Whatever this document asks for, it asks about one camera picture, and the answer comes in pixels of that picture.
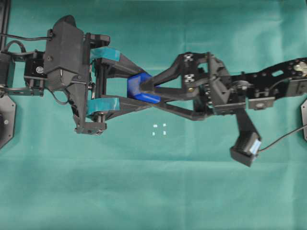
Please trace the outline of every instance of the black cable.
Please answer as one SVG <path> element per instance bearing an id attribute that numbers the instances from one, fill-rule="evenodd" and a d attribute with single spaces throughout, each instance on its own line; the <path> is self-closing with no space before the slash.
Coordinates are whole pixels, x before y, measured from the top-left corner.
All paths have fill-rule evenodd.
<path id="1" fill-rule="evenodd" d="M 285 78 L 285 79 L 281 79 L 281 80 L 279 80 L 278 82 L 274 83 L 274 84 L 269 88 L 269 92 L 271 92 L 271 90 L 272 90 L 276 85 L 278 85 L 279 83 L 281 83 L 281 82 L 283 82 L 283 81 L 285 81 L 285 80 L 290 80 L 290 79 L 291 79 L 291 77 Z"/>
<path id="2" fill-rule="evenodd" d="M 11 34 L 2 34 L 2 33 L 0 33 L 0 36 L 10 37 L 10 38 L 24 40 L 24 41 L 39 41 L 39 40 L 51 40 L 52 39 L 52 37 L 20 37 L 20 36 L 15 36 Z"/>
<path id="3" fill-rule="evenodd" d="M 267 150 L 268 148 L 272 147 L 273 145 L 275 145 L 275 144 L 276 144 L 277 142 L 279 142 L 280 140 L 282 140 L 282 139 L 286 138 L 287 136 L 289 136 L 289 135 L 291 135 L 291 134 L 293 134 L 293 133 L 296 133 L 296 132 L 298 132 L 298 131 L 300 131 L 300 130 L 306 128 L 306 127 L 307 127 L 307 125 L 303 125 L 303 126 L 300 127 L 300 128 L 297 128 L 297 129 L 295 129 L 295 130 L 292 130 L 291 132 L 289 132 L 289 133 L 287 133 L 287 134 L 281 136 L 280 138 L 278 138 L 277 140 L 275 140 L 274 142 L 272 142 L 272 143 L 271 143 L 270 145 L 268 145 L 267 147 L 265 147 L 265 148 L 263 148 L 263 149 L 260 149 L 258 152 L 263 152 L 263 151 Z"/>
<path id="4" fill-rule="evenodd" d="M 22 53 L 27 52 L 27 51 L 25 50 L 25 47 L 24 47 L 24 45 L 22 44 L 22 42 L 20 42 L 20 41 L 18 41 L 18 40 L 12 40 L 12 41 L 10 41 L 10 42 L 4 47 L 3 51 L 4 51 L 4 52 L 8 52 L 8 51 L 9 51 L 9 48 L 10 48 L 11 45 L 14 44 L 14 43 L 16 43 L 17 45 L 19 45 L 20 50 L 21 50 Z"/>
<path id="5" fill-rule="evenodd" d="M 62 104 L 62 105 L 68 103 L 70 97 L 69 97 L 69 94 L 68 94 L 68 92 L 67 92 L 66 90 L 64 90 L 63 93 L 66 95 L 67 101 L 62 102 L 62 101 L 60 101 L 60 100 L 55 96 L 54 92 L 52 92 L 52 91 L 51 91 L 50 89 L 48 89 L 48 88 L 46 88 L 46 89 L 52 94 L 52 96 L 54 97 L 54 99 L 56 100 L 57 103 Z"/>

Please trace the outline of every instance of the metal screw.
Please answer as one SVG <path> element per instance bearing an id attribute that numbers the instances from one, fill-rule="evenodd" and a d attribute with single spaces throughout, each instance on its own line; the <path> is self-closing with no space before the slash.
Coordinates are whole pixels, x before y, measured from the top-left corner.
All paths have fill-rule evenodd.
<path id="1" fill-rule="evenodd" d="M 44 68 L 41 67 L 41 66 L 38 66 L 38 67 L 35 69 L 35 71 L 36 71 L 37 73 L 41 74 L 41 73 L 44 72 Z"/>

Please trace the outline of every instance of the green tabletop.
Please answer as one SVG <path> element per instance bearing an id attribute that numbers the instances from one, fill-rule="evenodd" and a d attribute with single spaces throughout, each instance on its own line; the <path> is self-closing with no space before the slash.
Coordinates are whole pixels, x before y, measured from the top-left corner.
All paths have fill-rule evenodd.
<path id="1" fill-rule="evenodd" d="M 83 31 L 111 36 L 110 47 L 151 75 L 187 51 L 212 52 L 231 74 L 307 56 L 304 0 L 12 0 L 8 33 L 45 36 L 67 14 Z M 44 51 L 46 43 L 24 44 Z M 17 64 L 16 87 L 23 70 Z M 107 93 L 125 96 L 126 84 L 110 79 Z M 231 115 L 193 122 L 150 108 L 108 121 L 96 137 L 76 134 L 70 106 L 47 91 L 12 98 L 15 136 L 0 150 L 1 230 L 307 229 L 301 132 L 248 168 L 230 157 Z M 248 111 L 263 147 L 302 125 L 305 99 Z"/>

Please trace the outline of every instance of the blue object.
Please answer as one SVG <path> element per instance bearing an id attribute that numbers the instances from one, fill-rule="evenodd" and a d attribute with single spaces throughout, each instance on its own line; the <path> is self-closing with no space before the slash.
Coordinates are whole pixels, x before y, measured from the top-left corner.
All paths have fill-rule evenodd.
<path id="1" fill-rule="evenodd" d="M 119 98 L 97 98 L 87 101 L 87 113 L 86 115 L 91 115 L 98 111 L 110 111 L 110 110 L 120 110 Z"/>
<path id="2" fill-rule="evenodd" d="M 140 84 L 149 78 L 151 78 L 151 75 L 148 73 L 140 73 L 128 78 L 127 97 L 154 104 L 159 103 L 161 97 L 140 91 Z"/>
<path id="3" fill-rule="evenodd" d="M 113 61 L 119 61 L 120 51 L 109 47 L 100 47 L 91 49 L 90 62 L 97 58 L 106 58 Z"/>

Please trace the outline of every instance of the teal tape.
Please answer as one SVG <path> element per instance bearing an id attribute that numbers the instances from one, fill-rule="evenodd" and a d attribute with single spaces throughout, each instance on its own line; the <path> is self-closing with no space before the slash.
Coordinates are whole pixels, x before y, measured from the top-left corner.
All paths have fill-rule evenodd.
<path id="1" fill-rule="evenodd" d="M 91 115 L 98 111 L 120 110 L 119 98 L 97 98 L 87 101 L 87 113 Z"/>
<path id="2" fill-rule="evenodd" d="M 113 61 L 119 61 L 120 51 L 109 47 L 100 47 L 91 49 L 90 62 L 97 58 L 106 58 Z"/>

